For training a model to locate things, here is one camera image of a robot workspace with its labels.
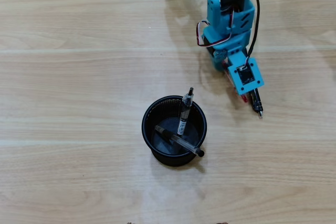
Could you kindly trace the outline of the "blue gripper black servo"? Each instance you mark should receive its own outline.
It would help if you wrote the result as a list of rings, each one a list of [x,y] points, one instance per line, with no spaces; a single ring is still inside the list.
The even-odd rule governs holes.
[[[214,68],[219,72],[225,71],[227,58],[229,63],[245,63],[246,47],[249,44],[250,36],[251,31],[248,30],[238,35],[232,35],[229,40],[219,45],[207,48]]]

